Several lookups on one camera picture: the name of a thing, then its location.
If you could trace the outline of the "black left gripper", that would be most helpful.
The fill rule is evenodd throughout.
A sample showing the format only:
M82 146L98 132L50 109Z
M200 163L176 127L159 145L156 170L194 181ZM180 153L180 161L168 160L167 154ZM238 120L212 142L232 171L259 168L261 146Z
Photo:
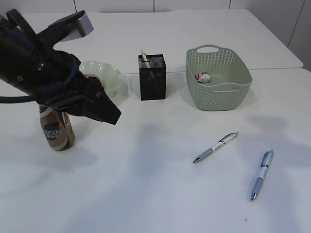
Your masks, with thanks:
M49 50L44 56L25 36L2 33L0 79L26 95L1 97L0 101L36 101L58 112L116 125L121 111L98 78L87 78L85 87L85 77L78 65L79 61L66 52Z

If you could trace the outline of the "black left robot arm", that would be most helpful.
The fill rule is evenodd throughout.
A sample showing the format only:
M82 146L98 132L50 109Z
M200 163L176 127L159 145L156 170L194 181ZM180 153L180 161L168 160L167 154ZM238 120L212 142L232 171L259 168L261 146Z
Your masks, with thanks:
M86 77L80 60L55 50L61 41L83 38L93 31L85 11L73 13L35 33L22 14L12 9L0 19L0 78L24 93L1 97L3 104L35 101L73 116L116 124L121 116L100 80Z

